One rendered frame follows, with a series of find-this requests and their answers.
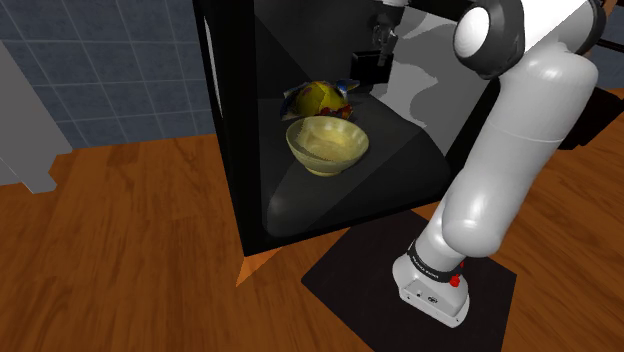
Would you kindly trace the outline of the black box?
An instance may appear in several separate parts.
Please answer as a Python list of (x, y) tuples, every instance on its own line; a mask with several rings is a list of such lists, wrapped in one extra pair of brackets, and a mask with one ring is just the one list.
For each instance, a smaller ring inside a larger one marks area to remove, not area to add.
[(389, 82), (394, 55), (380, 50), (354, 52), (351, 59), (350, 78), (362, 86)]

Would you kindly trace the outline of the yellow crinkled snack bag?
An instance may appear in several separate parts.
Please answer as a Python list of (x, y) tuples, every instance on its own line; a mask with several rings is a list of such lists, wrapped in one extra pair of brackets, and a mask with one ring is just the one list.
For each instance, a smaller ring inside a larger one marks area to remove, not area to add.
[(301, 117), (330, 116), (348, 119), (353, 107), (348, 92), (360, 85), (358, 80), (343, 79), (335, 83), (327, 81), (304, 82), (283, 93), (280, 108), (281, 120)]

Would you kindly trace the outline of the yellow bowl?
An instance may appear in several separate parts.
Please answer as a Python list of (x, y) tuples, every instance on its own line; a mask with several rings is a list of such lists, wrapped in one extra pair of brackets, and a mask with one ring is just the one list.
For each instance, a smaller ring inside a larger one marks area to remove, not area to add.
[(369, 137), (356, 124), (331, 116), (311, 116), (293, 122), (286, 142), (311, 173), (335, 176), (358, 162), (369, 148)]

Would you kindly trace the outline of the black table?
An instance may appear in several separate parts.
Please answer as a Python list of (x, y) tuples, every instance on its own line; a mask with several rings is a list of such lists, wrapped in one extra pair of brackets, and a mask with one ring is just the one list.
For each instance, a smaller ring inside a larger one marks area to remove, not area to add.
[(330, 177), (286, 142), (283, 93), (350, 78), (373, 51), (381, 0), (193, 0), (213, 122), (245, 255), (251, 256), (439, 201), (495, 94), (453, 52), (475, 0), (409, 0), (389, 82), (348, 92), (369, 137), (362, 158)]

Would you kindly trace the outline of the black robot stand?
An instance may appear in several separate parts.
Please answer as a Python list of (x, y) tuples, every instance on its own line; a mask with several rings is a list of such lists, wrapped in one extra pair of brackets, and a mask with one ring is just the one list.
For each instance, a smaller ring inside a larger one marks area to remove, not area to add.
[(456, 328), (400, 298), (393, 262), (427, 223), (404, 211), (353, 226), (302, 284), (374, 352), (501, 352), (516, 274), (492, 259), (465, 261), (470, 306)]

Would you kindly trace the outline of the grey cabinet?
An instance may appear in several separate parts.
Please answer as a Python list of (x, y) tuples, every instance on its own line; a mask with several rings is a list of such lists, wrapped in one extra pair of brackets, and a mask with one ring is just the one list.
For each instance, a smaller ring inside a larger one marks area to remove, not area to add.
[(21, 183), (31, 193), (53, 191), (49, 171), (72, 147), (0, 42), (0, 186)]

